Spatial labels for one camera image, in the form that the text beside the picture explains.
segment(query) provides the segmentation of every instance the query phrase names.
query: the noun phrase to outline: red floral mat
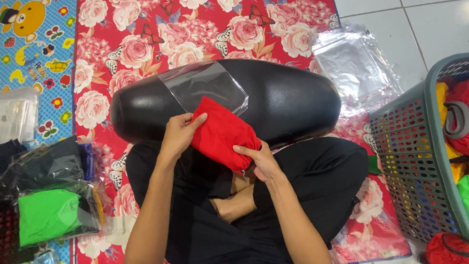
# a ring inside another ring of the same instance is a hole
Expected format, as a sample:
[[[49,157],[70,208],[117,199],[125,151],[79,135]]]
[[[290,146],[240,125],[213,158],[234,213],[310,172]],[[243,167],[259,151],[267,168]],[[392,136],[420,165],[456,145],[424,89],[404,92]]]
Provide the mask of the red floral mat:
[[[120,163],[132,145],[117,137],[109,120],[109,102],[117,90],[222,55],[316,71],[309,36],[338,25],[333,0],[80,0],[78,7],[76,134],[81,142],[94,143],[106,183],[103,200],[114,229],[75,239],[71,263],[123,263],[139,213],[121,165],[125,163]],[[361,144],[372,155],[362,140],[367,134],[363,120],[340,123],[335,134]],[[365,181],[360,206],[334,241],[336,263],[410,254],[383,179],[370,176]]]

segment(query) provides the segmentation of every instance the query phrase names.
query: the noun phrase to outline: hand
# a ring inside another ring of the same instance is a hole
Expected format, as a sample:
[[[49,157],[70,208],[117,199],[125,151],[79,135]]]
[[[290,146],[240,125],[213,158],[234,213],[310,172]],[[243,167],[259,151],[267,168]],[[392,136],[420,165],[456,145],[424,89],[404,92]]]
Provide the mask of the hand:
[[[192,113],[186,113],[180,116],[173,116],[166,124],[165,136],[161,143],[160,154],[168,158],[181,157],[181,154],[186,150],[194,132],[201,124],[207,120],[207,113],[203,113],[197,117],[191,124]]]
[[[234,145],[233,150],[238,154],[251,157],[256,164],[254,174],[259,178],[259,180],[266,182],[282,175],[283,172],[273,157],[272,152],[269,149],[269,145],[262,140],[261,145],[261,150],[253,150],[238,145]]]

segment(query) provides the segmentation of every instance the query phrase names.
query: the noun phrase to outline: black pants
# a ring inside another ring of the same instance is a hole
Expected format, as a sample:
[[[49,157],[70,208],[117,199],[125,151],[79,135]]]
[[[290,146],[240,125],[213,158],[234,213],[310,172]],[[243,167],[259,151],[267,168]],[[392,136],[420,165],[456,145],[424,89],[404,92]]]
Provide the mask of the black pants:
[[[161,142],[133,146],[126,169],[141,207]],[[306,215],[328,243],[344,226],[355,197],[368,174],[367,152],[338,138],[318,138],[293,144],[274,154]],[[217,217],[209,198],[230,195],[232,172],[189,148],[174,169],[166,259],[171,264],[202,263],[233,252],[260,252],[291,262],[268,189],[254,184],[257,209],[231,224]]]

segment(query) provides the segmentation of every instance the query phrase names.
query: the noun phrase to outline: red butterfly print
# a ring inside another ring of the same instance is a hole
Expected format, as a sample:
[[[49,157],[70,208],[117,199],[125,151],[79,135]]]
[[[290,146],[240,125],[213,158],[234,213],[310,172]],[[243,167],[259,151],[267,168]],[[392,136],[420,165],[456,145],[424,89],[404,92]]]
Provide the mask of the red butterfly print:
[[[147,39],[148,45],[154,45],[157,43],[165,43],[164,39],[162,39],[158,35],[153,34],[149,24],[144,24],[144,30],[142,31],[142,34],[140,34],[140,37],[143,39]]]
[[[275,21],[273,19],[263,15],[259,8],[255,5],[251,5],[251,13],[249,14],[249,19],[257,20],[258,26],[275,24]]]
[[[166,12],[166,15],[170,16],[173,13],[173,0],[167,0],[160,6]]]

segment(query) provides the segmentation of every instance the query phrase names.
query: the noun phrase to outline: gray plastic basket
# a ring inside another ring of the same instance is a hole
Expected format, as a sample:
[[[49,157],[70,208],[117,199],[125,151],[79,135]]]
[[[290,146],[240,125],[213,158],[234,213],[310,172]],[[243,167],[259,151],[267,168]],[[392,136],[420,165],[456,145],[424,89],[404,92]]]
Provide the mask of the gray plastic basket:
[[[435,64],[425,81],[370,114],[402,233],[427,243],[439,232],[469,238],[469,219],[451,173],[436,99],[437,79],[469,74],[469,53]]]

